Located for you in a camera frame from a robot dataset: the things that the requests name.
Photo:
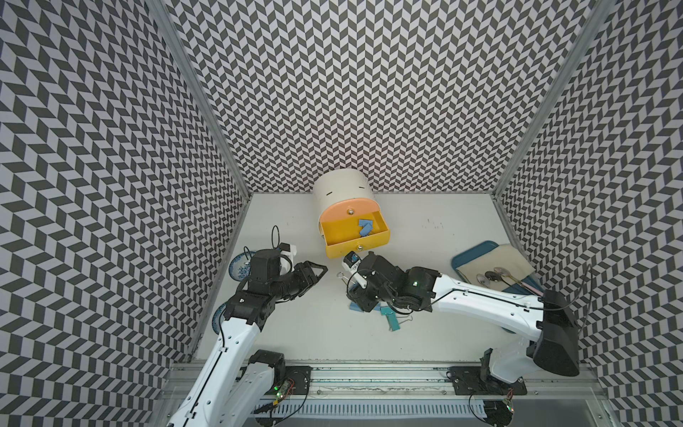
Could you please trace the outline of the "yellow drawer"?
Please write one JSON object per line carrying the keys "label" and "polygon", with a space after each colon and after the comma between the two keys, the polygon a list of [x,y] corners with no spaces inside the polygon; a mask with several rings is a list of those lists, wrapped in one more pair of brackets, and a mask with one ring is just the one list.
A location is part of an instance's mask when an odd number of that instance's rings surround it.
{"label": "yellow drawer", "polygon": [[[374,232],[361,238],[359,219],[374,221]],[[374,212],[361,217],[350,217],[337,222],[322,222],[320,224],[325,241],[325,254],[328,258],[343,258],[350,251],[364,251],[387,245],[391,239],[391,230],[382,213]]]}

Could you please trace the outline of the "blue binder clip bottom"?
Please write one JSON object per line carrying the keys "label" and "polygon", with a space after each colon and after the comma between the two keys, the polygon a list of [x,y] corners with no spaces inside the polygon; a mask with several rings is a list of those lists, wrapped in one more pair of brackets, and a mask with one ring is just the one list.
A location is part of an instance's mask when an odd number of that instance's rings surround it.
{"label": "blue binder clip bottom", "polygon": [[374,227],[374,221],[368,219],[359,219],[359,226],[362,229],[372,229]]}

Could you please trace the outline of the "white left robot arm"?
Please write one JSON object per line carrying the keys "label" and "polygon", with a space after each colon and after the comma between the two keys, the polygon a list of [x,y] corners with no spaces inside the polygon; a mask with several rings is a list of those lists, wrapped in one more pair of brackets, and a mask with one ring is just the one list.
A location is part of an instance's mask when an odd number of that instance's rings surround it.
{"label": "white left robot arm", "polygon": [[281,243],[247,256],[247,276],[213,320],[213,350],[168,426],[241,426],[286,380],[283,354],[251,350],[277,306],[304,296],[328,272],[295,255],[295,246]]}

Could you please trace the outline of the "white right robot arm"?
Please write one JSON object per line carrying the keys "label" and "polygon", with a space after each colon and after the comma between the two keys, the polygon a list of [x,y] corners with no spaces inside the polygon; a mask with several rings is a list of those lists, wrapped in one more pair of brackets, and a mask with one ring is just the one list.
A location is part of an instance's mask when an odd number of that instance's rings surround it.
{"label": "white right robot arm", "polygon": [[349,252],[341,265],[349,274],[346,294],[364,312],[384,302],[401,315],[453,313],[515,334],[514,341],[484,352],[478,374],[482,383],[514,384],[540,370],[564,377],[580,372],[576,315],[557,291],[509,294],[437,270],[402,270],[374,252]]}

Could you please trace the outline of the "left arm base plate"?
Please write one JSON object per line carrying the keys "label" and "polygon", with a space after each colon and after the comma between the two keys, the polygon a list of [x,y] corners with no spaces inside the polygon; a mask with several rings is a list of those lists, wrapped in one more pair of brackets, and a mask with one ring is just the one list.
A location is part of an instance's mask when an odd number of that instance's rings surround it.
{"label": "left arm base plate", "polygon": [[304,396],[309,393],[311,366],[286,367],[285,376],[266,393],[267,396]]}

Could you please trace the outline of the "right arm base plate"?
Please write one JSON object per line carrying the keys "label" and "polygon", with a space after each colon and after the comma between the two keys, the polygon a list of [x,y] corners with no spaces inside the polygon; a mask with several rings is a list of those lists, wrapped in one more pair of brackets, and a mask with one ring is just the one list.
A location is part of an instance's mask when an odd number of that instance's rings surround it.
{"label": "right arm base plate", "polygon": [[457,396],[525,396],[526,384],[521,380],[507,384],[493,377],[480,378],[480,367],[454,366],[448,368],[446,378],[452,384]]}

